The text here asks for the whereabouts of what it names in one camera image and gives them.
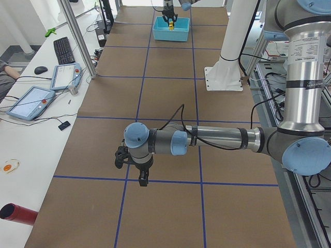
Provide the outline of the person forearm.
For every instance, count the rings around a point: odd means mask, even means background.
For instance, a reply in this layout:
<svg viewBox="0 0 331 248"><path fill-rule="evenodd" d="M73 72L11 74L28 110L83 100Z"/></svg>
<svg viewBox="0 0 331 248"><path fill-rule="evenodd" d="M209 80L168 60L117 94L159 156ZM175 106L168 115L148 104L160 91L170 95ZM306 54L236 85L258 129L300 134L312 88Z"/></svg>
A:
<svg viewBox="0 0 331 248"><path fill-rule="evenodd" d="M20 74L17 70L9 66L6 62L1 60L1 75L9 76L15 80L20 77Z"/></svg>

